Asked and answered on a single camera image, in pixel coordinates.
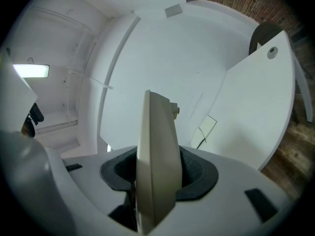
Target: fluorescent light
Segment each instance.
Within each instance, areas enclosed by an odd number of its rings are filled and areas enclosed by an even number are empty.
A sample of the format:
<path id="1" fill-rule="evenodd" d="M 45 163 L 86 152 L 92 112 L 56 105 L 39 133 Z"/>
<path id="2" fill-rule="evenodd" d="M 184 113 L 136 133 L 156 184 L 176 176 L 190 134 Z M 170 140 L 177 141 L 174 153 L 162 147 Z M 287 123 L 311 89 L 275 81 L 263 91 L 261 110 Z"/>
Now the fluorescent light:
<path id="1" fill-rule="evenodd" d="M 13 65 L 17 73 L 22 78 L 47 78 L 49 72 L 48 65 L 16 64 Z"/>

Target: white curved wall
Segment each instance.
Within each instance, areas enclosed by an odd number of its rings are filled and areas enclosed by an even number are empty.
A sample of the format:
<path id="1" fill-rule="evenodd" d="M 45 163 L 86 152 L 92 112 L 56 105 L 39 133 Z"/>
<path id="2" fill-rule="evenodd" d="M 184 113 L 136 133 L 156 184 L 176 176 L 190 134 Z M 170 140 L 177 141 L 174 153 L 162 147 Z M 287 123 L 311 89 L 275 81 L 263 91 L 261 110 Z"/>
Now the white curved wall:
<path id="1" fill-rule="evenodd" d="M 189 145 L 226 71 L 248 56 L 255 22 L 212 2 L 181 6 L 182 14 L 167 19 L 143 17 L 119 55 L 100 126 L 113 149 L 137 145 L 147 89 L 178 103 L 178 140 Z"/>
<path id="2" fill-rule="evenodd" d="M 25 79 L 38 96 L 36 103 L 44 115 L 44 121 L 35 127 L 38 134 L 78 120 L 82 78 L 69 76 L 68 71 L 83 73 L 89 45 L 108 21 L 109 17 L 85 0 L 32 0 L 15 22 L 4 44 L 10 49 L 11 62 L 50 66 L 48 78 Z M 46 133 L 45 139 L 36 136 L 46 147 L 72 144 L 72 137 L 63 136 L 63 132 Z"/>
<path id="3" fill-rule="evenodd" d="M 121 43 L 128 30 L 138 18 L 135 14 L 113 19 L 101 34 L 91 52 L 86 66 L 85 76 L 91 77 L 101 84 L 108 83 L 115 65 L 115 57 L 120 53 Z M 84 78 L 82 81 L 79 106 L 78 140 L 81 147 L 90 154 L 106 151 L 106 144 L 100 140 L 100 112 L 103 109 L 107 89 L 95 81 Z"/>

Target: black object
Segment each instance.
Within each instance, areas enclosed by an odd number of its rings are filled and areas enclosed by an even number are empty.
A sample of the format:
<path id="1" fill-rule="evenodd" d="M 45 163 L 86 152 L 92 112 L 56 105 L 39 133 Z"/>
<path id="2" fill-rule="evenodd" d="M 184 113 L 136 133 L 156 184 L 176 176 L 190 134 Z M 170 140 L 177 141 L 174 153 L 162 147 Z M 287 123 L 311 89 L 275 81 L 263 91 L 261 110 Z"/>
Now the black object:
<path id="1" fill-rule="evenodd" d="M 254 51 L 257 50 L 258 43 L 263 46 L 264 44 L 269 42 L 269 40 L 277 36 L 281 31 L 283 31 L 283 29 L 275 23 L 261 23 L 259 26 L 257 26 L 252 34 L 248 55 L 251 55 Z"/>
<path id="2" fill-rule="evenodd" d="M 68 165 L 65 168 L 67 169 L 67 171 L 74 171 L 74 170 L 83 168 L 83 166 L 81 164 L 76 163 L 76 164 Z"/>
<path id="3" fill-rule="evenodd" d="M 39 110 L 36 103 L 34 103 L 34 105 L 32 106 L 30 110 L 30 117 L 34 121 L 35 125 L 38 125 L 39 122 L 44 121 L 44 116 Z"/>
<path id="4" fill-rule="evenodd" d="M 29 117 L 27 117 L 25 119 L 24 126 L 27 129 L 28 135 L 30 137 L 34 137 L 35 136 L 35 129 L 34 129 L 32 121 L 31 121 L 31 119 Z"/>
<path id="5" fill-rule="evenodd" d="M 8 52 L 8 56 L 11 56 L 11 49 L 10 48 L 6 48 L 6 51 Z"/>
<path id="6" fill-rule="evenodd" d="M 125 202 L 123 205 L 118 206 L 108 216 L 123 226 L 137 232 L 137 220 L 132 207 L 131 194 L 126 195 Z"/>
<path id="7" fill-rule="evenodd" d="M 217 183 L 219 173 L 209 161 L 179 147 L 183 169 L 182 188 L 177 201 L 198 200 Z M 130 192 L 136 179 L 137 148 L 134 148 L 101 166 L 102 179 L 116 191 Z"/>
<path id="8" fill-rule="evenodd" d="M 270 202 L 270 200 L 259 189 L 245 191 L 246 196 L 250 200 L 252 206 L 258 213 L 261 221 L 264 223 L 273 217 L 278 210 Z"/>

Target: brick wall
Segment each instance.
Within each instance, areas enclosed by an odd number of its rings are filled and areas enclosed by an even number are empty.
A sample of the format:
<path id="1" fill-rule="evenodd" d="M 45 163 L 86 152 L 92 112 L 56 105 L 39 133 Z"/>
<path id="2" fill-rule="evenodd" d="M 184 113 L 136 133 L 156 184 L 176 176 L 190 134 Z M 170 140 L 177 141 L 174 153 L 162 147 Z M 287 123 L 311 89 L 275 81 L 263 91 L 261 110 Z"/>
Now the brick wall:
<path id="1" fill-rule="evenodd" d="M 303 24 L 285 0 L 209 0 L 229 6 L 257 22 L 275 22 L 293 36 Z"/>

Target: black rubber seal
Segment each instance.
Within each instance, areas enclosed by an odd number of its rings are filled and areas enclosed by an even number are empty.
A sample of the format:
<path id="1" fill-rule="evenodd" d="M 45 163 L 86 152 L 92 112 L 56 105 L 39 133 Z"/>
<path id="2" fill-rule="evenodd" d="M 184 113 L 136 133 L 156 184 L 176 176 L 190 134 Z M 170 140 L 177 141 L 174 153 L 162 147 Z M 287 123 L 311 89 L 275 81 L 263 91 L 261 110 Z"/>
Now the black rubber seal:
<path id="1" fill-rule="evenodd" d="M 217 183 L 219 173 L 211 162 L 179 147 L 183 169 L 177 201 L 198 200 Z M 102 179 L 116 191 L 130 192 L 136 178 L 137 148 L 107 161 L 100 168 Z"/>

